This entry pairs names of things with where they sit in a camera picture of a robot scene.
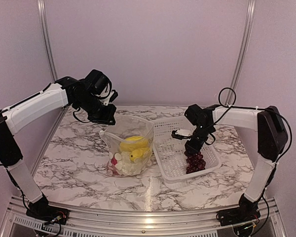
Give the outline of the purple grape bunch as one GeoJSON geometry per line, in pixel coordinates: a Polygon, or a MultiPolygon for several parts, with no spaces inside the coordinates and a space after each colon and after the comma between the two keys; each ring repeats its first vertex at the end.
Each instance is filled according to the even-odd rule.
{"type": "Polygon", "coordinates": [[[186,157],[187,167],[186,174],[195,173],[205,170],[206,162],[201,152],[186,157]]]}

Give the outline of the clear dotted zip bag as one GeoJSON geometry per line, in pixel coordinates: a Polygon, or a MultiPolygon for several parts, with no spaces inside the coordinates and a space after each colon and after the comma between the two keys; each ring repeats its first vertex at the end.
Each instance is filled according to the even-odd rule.
{"type": "Polygon", "coordinates": [[[115,125],[99,132],[109,150],[107,175],[139,175],[151,165],[154,124],[136,116],[117,116],[115,120],[115,125]]]}

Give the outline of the yellow corn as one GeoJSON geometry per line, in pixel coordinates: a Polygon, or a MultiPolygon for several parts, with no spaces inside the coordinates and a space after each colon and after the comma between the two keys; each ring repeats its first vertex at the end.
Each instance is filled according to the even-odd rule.
{"type": "Polygon", "coordinates": [[[137,148],[130,153],[129,158],[132,162],[138,163],[141,160],[145,159],[149,154],[150,154],[149,147],[137,148]]]}
{"type": "Polygon", "coordinates": [[[148,139],[144,138],[143,136],[131,136],[119,144],[119,149],[122,152],[131,152],[137,148],[148,147],[148,145],[148,139]]]}

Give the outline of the white cauliflower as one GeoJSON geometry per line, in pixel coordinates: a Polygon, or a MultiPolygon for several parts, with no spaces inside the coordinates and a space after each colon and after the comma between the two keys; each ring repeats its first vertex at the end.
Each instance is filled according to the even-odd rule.
{"type": "Polygon", "coordinates": [[[120,164],[122,164],[121,176],[134,176],[140,174],[146,169],[147,166],[151,165],[151,156],[147,156],[145,159],[138,163],[134,163],[129,158],[130,152],[115,153],[113,157],[120,164]]]}

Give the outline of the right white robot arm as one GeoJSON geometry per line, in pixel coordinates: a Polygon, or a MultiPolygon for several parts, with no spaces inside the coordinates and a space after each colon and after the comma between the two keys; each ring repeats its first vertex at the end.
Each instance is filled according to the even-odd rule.
{"type": "Polygon", "coordinates": [[[184,113],[185,118],[195,126],[189,136],[184,136],[185,153],[194,155],[207,143],[215,132],[216,125],[230,125],[257,132],[258,160],[249,186],[244,192],[244,202],[235,209],[234,216],[245,221],[254,212],[250,203],[261,199],[265,188],[271,182],[279,159],[292,144],[292,129],[277,107],[244,107],[218,103],[206,108],[193,104],[184,113]]]}

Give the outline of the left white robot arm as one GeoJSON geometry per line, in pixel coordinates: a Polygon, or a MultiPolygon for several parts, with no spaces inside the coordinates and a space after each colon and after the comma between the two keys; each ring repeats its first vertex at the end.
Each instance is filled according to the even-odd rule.
{"type": "Polygon", "coordinates": [[[93,69],[85,78],[70,76],[58,79],[45,89],[4,109],[0,109],[0,164],[27,199],[34,203],[33,211],[42,220],[52,216],[51,206],[35,183],[14,135],[43,115],[64,107],[84,110],[89,122],[114,125],[118,92],[103,72],[93,69]]]}

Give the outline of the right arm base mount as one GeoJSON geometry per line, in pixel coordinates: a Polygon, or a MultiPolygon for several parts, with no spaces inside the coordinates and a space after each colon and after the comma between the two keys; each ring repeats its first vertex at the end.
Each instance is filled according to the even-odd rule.
{"type": "Polygon", "coordinates": [[[251,202],[244,194],[240,197],[238,207],[223,209],[217,212],[216,219],[220,222],[221,226],[239,224],[251,220],[258,219],[260,212],[258,203],[261,197],[257,201],[251,202]]]}

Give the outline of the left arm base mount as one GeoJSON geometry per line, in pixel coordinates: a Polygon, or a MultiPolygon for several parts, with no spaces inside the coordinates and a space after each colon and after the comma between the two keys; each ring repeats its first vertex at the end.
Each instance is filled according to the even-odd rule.
{"type": "Polygon", "coordinates": [[[69,211],[65,208],[49,205],[47,197],[42,194],[42,198],[40,198],[37,202],[28,203],[26,215],[43,220],[49,224],[52,223],[53,219],[60,217],[58,222],[61,225],[65,225],[67,223],[69,211]]]}

